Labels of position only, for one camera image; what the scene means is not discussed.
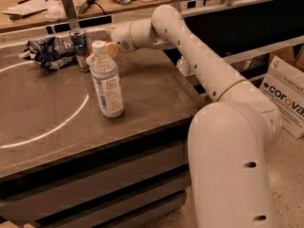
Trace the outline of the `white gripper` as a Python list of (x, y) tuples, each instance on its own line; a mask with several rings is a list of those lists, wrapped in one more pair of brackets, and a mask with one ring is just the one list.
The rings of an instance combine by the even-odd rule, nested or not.
[(92, 51), (85, 59), (88, 65), (92, 64), (94, 57), (109, 55), (114, 58), (119, 51), (133, 52), (139, 48), (155, 48), (158, 43), (150, 18), (120, 24), (112, 30), (110, 38), (114, 43), (106, 41), (92, 43)]

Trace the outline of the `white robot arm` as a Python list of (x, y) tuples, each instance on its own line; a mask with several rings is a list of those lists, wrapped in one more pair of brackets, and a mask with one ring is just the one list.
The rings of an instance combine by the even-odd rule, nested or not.
[(278, 228), (264, 158), (280, 136), (277, 106), (170, 5), (106, 32), (112, 53), (176, 48), (211, 99), (194, 116), (187, 139), (198, 228)]

